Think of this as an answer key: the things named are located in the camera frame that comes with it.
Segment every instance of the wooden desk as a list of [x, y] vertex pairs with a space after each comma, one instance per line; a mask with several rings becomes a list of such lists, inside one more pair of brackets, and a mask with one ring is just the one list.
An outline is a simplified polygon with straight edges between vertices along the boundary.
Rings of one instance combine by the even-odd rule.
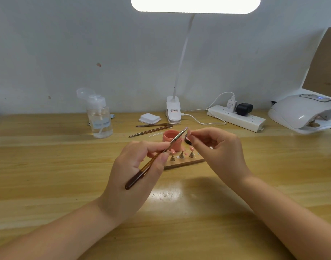
[[[114, 134], [102, 140], [90, 135], [85, 114], [0, 117], [0, 245], [96, 198], [128, 136], [143, 130], [134, 127], [139, 116], [117, 114]], [[194, 116], [217, 121], [204, 112]], [[184, 117], [175, 128], [185, 126], [203, 127]], [[261, 133], [221, 128], [241, 137], [255, 174], [331, 223], [331, 130], [304, 136], [272, 120]], [[292, 258], [206, 163], [165, 171], [142, 209], [81, 257]]]

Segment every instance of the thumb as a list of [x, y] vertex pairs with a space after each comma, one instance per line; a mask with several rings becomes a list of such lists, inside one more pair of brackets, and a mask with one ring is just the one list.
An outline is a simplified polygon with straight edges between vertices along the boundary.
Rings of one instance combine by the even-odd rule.
[[149, 185], [152, 186], [152, 188], [155, 186], [156, 182], [162, 175], [162, 172], [164, 170], [164, 166], [166, 165], [166, 162], [168, 160], [169, 153], [161, 153], [155, 161], [152, 163], [150, 170], [146, 174], [146, 180]]
[[192, 134], [187, 137], [191, 141], [192, 146], [200, 153], [200, 155], [202, 155], [204, 159], [210, 156], [211, 149], [207, 145], [202, 143], [196, 136]]

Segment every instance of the pink jar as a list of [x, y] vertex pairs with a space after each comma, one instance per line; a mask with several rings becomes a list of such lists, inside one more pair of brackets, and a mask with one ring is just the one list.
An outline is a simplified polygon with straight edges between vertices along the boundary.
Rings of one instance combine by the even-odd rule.
[[[171, 142], [172, 139], [174, 139], [178, 134], [180, 133], [180, 131], [177, 130], [166, 130], [163, 133], [163, 139], [162, 141], [168, 141]], [[172, 145], [172, 149], [175, 150], [175, 152], [180, 152], [181, 151], [181, 144], [182, 144], [182, 137], [180, 137], [173, 145]]]

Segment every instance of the power strip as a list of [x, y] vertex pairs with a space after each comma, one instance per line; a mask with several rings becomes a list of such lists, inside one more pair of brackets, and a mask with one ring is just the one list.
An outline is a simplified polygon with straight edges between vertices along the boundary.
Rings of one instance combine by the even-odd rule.
[[216, 105], [208, 109], [207, 115], [211, 117], [218, 117], [226, 122], [232, 123], [244, 129], [258, 132], [263, 130], [263, 123], [265, 118], [256, 117], [254, 115], [247, 114], [246, 116], [240, 116], [236, 112], [229, 112], [227, 108], [220, 105]]

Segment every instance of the wooden base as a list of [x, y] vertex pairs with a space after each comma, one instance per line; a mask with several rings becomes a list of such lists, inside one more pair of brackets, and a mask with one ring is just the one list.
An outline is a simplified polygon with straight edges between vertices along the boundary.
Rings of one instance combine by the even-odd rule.
[[175, 168], [175, 167], [186, 166], [186, 165], [190, 165], [190, 164], [194, 164], [194, 163], [204, 161], [204, 158], [201, 155], [199, 155], [198, 152], [195, 151], [195, 150], [193, 151], [194, 157], [193, 158], [189, 157], [189, 154], [191, 153], [191, 151], [189, 150], [189, 145], [185, 146], [185, 144], [183, 144], [182, 149], [185, 149], [184, 157], [179, 158], [179, 155], [181, 154], [181, 152], [179, 152], [179, 153], [174, 154], [175, 161], [171, 161], [170, 160], [171, 155], [170, 155], [167, 163], [164, 166], [165, 170]]

